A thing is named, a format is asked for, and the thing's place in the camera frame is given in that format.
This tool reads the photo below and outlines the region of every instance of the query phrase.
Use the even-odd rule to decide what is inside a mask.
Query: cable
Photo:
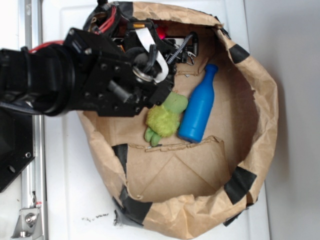
[[[6,103],[0,101],[0,107],[4,109],[13,110],[22,114],[30,114],[30,115],[41,115],[42,113],[36,110],[33,110],[32,108],[27,108],[24,106],[19,106],[12,103]]]
[[[99,27],[102,33],[105,33],[114,24],[116,19],[117,7],[112,6],[110,17]]]
[[[64,41],[63,40],[56,40],[56,41],[48,41],[48,42],[42,43],[39,46],[36,46],[35,48],[29,50],[29,53],[33,54],[36,51],[39,51],[40,49],[48,47],[51,44],[64,44]]]
[[[189,40],[191,38],[194,37],[194,33],[189,34],[188,36],[185,37],[183,43],[181,44],[181,46],[175,51],[175,53],[168,59],[168,61],[166,61],[166,63],[172,64],[172,62],[176,59],[176,57],[179,55],[179,53],[181,53],[181,51],[186,47],[187,43],[189,42]]]

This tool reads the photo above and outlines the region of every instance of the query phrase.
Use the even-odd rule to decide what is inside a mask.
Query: brown paper bag
[[[176,92],[189,97],[207,63],[219,68],[199,144],[174,135],[149,148],[147,109],[132,118],[79,113],[95,165],[124,215],[146,229],[192,239],[257,201],[275,152],[277,86],[213,16],[158,3],[123,4],[129,17],[159,20],[168,35],[198,33],[199,56],[192,67],[177,66]]]

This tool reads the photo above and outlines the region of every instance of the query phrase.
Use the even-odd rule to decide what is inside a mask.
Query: screw
[[[37,220],[37,216],[33,213],[29,213],[27,216],[25,216],[25,222],[27,224],[34,223]]]
[[[115,104],[115,105],[113,106],[113,110],[114,110],[115,112],[118,111],[118,110],[119,110],[118,105]]]
[[[84,54],[86,54],[86,55],[92,54],[92,49],[91,48],[87,48],[86,50],[84,50]]]
[[[118,73],[120,73],[120,70],[121,70],[121,67],[119,67],[119,66],[115,66],[114,67],[114,71],[118,74]]]
[[[86,93],[84,94],[84,98],[85,98],[85,99],[91,98],[90,92],[86,92]]]
[[[26,238],[27,235],[28,235],[28,232],[27,232],[27,231],[21,231],[21,232],[20,232],[20,237],[21,237],[21,238]]]
[[[98,94],[98,99],[99,100],[103,100],[105,98],[105,95],[103,95],[102,93]]]
[[[105,63],[102,63],[101,66],[100,66],[100,68],[101,68],[102,71],[105,71],[105,70],[108,69],[108,65],[105,64]]]

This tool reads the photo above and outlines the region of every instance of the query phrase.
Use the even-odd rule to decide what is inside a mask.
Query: green plush toy
[[[162,105],[154,106],[149,110],[146,117],[148,128],[144,139],[155,147],[161,138],[170,137],[176,133],[180,125],[179,116],[187,106],[188,99],[172,91]]]

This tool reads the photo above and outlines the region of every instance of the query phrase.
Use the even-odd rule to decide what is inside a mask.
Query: blue bottle
[[[178,131],[179,138],[195,144],[202,141],[215,99],[213,80],[218,67],[207,64],[205,71],[204,79],[191,94]]]

